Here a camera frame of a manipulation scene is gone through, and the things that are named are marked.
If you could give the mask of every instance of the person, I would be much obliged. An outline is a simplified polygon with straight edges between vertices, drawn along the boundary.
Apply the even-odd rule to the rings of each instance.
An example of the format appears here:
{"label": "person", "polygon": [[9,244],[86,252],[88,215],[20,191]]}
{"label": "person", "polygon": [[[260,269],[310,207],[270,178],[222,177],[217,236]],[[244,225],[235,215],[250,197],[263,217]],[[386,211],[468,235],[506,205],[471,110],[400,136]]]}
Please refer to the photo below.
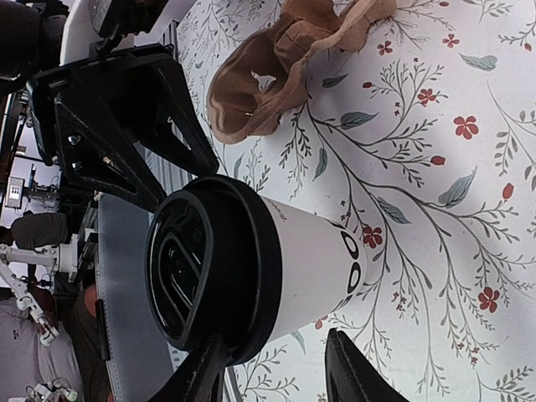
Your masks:
{"label": "person", "polygon": [[[65,214],[25,214],[11,224],[0,226],[0,244],[13,245],[20,250],[35,250],[47,245],[59,245],[69,241],[73,229]],[[35,265],[28,264],[28,283],[36,282]]]}
{"label": "person", "polygon": [[49,347],[39,341],[37,324],[17,308],[14,298],[0,301],[0,400],[28,395],[37,384],[74,389],[78,401],[113,402],[106,363],[101,359],[96,323],[95,286],[86,288],[58,323],[52,295],[31,293],[59,331]]}

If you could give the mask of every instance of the floral tablecloth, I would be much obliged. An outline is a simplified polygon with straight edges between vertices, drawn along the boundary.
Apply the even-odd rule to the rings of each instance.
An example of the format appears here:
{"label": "floral tablecloth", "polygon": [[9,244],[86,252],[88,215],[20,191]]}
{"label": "floral tablecloth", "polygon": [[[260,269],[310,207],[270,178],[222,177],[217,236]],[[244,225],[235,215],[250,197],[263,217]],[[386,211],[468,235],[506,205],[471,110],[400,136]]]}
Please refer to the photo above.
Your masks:
{"label": "floral tablecloth", "polygon": [[[212,76],[281,3],[199,0],[181,22],[207,132]],[[360,54],[312,61],[275,134],[214,144],[222,173],[368,251],[358,301],[236,369],[245,400],[326,402],[330,327],[411,401],[536,400],[535,34],[536,0],[399,0]]]}

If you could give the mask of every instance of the gray shirt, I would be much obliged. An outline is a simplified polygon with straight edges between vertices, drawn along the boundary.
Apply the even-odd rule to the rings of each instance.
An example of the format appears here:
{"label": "gray shirt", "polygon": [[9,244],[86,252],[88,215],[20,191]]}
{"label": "gray shirt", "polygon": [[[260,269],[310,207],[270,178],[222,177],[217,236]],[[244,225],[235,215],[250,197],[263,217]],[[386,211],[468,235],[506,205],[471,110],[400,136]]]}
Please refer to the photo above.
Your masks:
{"label": "gray shirt", "polygon": [[59,245],[67,241],[65,214],[31,214],[15,219],[11,234],[21,250],[35,250],[46,245]]}
{"label": "gray shirt", "polygon": [[0,301],[0,401],[26,396],[26,387],[41,382],[37,365],[38,335],[28,313],[15,299]]}
{"label": "gray shirt", "polygon": [[0,402],[26,396],[26,387],[37,383],[69,386],[78,392],[78,401],[83,400],[73,343],[61,324],[58,331],[59,338],[44,347],[15,299],[0,301]]}

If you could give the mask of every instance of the screw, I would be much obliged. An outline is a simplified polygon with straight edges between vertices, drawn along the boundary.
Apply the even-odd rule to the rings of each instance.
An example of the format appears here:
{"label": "screw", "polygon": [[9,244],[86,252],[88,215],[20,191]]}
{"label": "screw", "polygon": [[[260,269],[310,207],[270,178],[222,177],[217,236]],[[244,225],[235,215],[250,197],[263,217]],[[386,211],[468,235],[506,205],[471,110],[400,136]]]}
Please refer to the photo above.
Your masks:
{"label": "screw", "polygon": [[69,137],[69,144],[73,147],[77,145],[82,140],[81,136],[70,136]]}

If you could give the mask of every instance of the leaf print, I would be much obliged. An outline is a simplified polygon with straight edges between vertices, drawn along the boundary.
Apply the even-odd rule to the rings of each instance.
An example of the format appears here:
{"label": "leaf print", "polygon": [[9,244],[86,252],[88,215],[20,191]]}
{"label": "leaf print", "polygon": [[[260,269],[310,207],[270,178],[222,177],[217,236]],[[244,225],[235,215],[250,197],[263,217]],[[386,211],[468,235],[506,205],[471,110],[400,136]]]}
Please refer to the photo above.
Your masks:
{"label": "leaf print", "polygon": [[530,175],[531,170],[533,170],[533,165],[528,165],[525,169],[525,180],[528,179],[528,176]]}
{"label": "leaf print", "polygon": [[367,113],[363,113],[361,111],[350,111],[349,113],[345,113],[341,117],[341,128],[343,130],[350,130],[354,127],[362,126],[365,123],[368,123],[369,121],[373,120],[378,113],[375,115],[369,115]]}
{"label": "leaf print", "polygon": [[410,224],[411,222],[405,217],[404,213],[393,204],[389,204],[383,198],[378,197],[379,207],[397,224]]}
{"label": "leaf print", "polygon": [[346,77],[348,77],[348,74],[339,75],[338,77],[333,78],[324,78],[322,80],[322,88],[333,88],[343,82]]}
{"label": "leaf print", "polygon": [[446,208],[457,206],[467,196],[472,180],[475,178],[476,174],[477,167],[475,167],[475,170],[473,170],[469,176],[458,178],[447,192],[438,197],[437,201],[439,201],[439,204]]}
{"label": "leaf print", "polygon": [[296,331],[291,332],[291,335],[294,339],[296,339],[296,341],[300,345],[301,350],[303,350],[303,354],[307,355],[307,352],[305,349],[305,339],[303,338],[302,333],[299,330],[296,330]]}
{"label": "leaf print", "polygon": [[327,152],[325,148],[320,148],[317,170],[315,171],[315,177],[312,178],[312,181],[314,182],[322,173],[326,172],[326,168],[327,168]]}
{"label": "leaf print", "polygon": [[240,165],[242,164],[242,159],[244,159],[244,154],[242,154],[237,160],[236,162],[234,163],[234,171],[233,171],[233,174],[234,174],[234,178],[238,178],[238,175],[239,175],[239,170],[240,170]]}
{"label": "leaf print", "polygon": [[482,71],[492,71],[497,67],[498,59],[495,56],[488,55],[484,57],[476,57],[460,54],[460,57],[467,65]]}
{"label": "leaf print", "polygon": [[478,379],[478,388],[479,389],[489,389],[496,393],[500,394],[501,401],[504,402],[529,402],[535,401],[536,395],[527,391],[523,387],[522,383],[528,376],[533,372],[532,368],[525,366],[523,369],[517,368],[515,371],[510,370],[509,376],[508,373],[504,374],[502,379],[498,379],[495,382],[495,387],[486,385],[480,378]]}

